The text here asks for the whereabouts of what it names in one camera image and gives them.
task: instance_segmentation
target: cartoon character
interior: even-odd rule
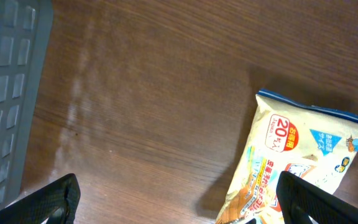
[[[349,152],[357,152],[358,151],[358,139],[353,139],[352,136],[346,139],[346,146]]]

